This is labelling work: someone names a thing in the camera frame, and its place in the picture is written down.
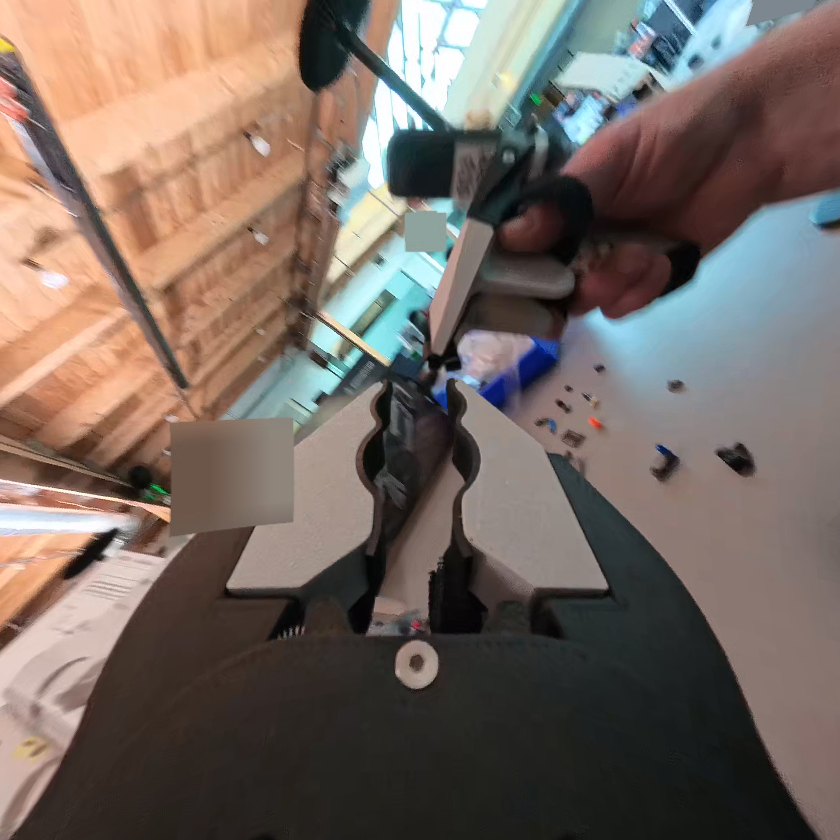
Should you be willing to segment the person's right hand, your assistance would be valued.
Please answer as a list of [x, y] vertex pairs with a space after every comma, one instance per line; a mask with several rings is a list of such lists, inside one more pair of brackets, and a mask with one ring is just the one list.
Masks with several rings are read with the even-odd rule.
[[659, 297], [669, 260], [642, 235], [689, 241], [704, 256], [774, 199], [784, 166], [766, 133], [764, 81], [742, 56], [612, 123], [570, 158], [560, 173], [587, 187], [595, 221], [628, 236], [583, 274], [573, 314], [621, 319]]

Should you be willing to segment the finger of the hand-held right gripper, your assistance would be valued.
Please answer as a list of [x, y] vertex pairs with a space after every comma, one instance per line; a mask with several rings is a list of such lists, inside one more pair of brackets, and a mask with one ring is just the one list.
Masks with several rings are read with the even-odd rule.
[[474, 218], [460, 229], [427, 313], [429, 359], [442, 358], [454, 338], [494, 236], [490, 224]]

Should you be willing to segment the silver ventilation duct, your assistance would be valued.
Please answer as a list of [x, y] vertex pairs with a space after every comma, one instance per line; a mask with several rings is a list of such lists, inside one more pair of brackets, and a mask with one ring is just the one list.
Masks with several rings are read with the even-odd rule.
[[39, 534], [99, 534], [117, 530], [135, 533], [140, 525], [136, 517], [98, 510], [55, 507], [30, 507], [11, 503], [1, 505], [1, 536]]

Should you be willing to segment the lego instruction booklet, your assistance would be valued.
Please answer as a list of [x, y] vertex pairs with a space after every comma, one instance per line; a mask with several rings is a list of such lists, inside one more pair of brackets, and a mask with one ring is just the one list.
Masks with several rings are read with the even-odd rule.
[[46, 790], [119, 636], [172, 558], [121, 551], [94, 562], [2, 649], [2, 839]]

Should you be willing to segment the grey lego car model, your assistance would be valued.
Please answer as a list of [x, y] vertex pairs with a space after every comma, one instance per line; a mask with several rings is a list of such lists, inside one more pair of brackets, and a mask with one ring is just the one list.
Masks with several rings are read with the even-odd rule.
[[374, 487], [369, 634], [426, 635], [445, 549], [421, 526], [433, 515], [434, 485], [452, 455], [453, 431], [428, 389], [402, 375], [385, 378], [374, 409], [380, 426], [364, 448]]

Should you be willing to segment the blue plastic bin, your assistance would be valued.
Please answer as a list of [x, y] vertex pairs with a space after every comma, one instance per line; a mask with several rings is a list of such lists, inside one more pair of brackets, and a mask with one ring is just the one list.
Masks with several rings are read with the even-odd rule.
[[531, 338], [528, 348], [518, 352], [515, 363], [483, 384], [478, 394], [500, 410], [511, 409], [523, 391], [558, 365], [560, 355], [560, 341]]

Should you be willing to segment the black pole with round base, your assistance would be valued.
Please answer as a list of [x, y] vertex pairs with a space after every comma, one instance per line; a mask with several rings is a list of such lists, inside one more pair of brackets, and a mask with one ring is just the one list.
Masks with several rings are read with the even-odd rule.
[[308, 1], [301, 20], [298, 61], [301, 80], [320, 92], [341, 78], [352, 57], [382, 81], [434, 131], [454, 131], [419, 93], [360, 37], [370, 1]]

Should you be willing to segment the person's right forearm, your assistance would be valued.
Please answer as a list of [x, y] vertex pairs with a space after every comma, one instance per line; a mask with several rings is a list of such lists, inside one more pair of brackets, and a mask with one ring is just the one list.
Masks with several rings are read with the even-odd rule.
[[838, 188], [839, 2], [774, 29], [738, 63], [749, 79], [761, 204]]

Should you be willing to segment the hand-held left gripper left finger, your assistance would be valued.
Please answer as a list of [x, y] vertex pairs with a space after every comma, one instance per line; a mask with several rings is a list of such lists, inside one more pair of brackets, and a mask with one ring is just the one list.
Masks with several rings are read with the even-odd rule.
[[295, 444], [293, 517], [256, 527], [226, 583], [241, 599], [287, 599], [306, 611], [333, 599], [354, 631], [367, 630], [384, 573], [382, 405], [391, 387], [377, 382]]

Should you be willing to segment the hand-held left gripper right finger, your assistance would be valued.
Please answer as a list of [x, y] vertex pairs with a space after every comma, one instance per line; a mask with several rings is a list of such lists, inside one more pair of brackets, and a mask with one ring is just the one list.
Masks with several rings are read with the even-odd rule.
[[607, 595], [605, 574], [545, 449], [462, 382], [447, 384], [447, 399], [463, 485], [449, 545], [430, 574], [431, 631], [478, 633], [510, 602], [530, 627], [546, 601]]

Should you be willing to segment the crumpled clear plastic bags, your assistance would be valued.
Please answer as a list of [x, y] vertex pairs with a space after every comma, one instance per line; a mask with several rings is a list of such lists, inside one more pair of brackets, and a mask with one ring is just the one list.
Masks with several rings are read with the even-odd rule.
[[532, 347], [529, 336], [472, 330], [458, 342], [459, 377], [480, 391], [495, 380], [513, 376], [520, 358]]

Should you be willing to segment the black ceiling track rail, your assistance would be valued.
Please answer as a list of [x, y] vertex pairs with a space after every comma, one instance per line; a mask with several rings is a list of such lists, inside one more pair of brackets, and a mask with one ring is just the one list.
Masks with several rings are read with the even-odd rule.
[[59, 203], [73, 217], [100, 267], [114, 285], [122, 307], [140, 327], [175, 387], [180, 391], [188, 389], [187, 377], [60, 138], [25, 63], [17, 48], [5, 38], [1, 39], [1, 76], [10, 88], [13, 103], [5, 119], [24, 152]]

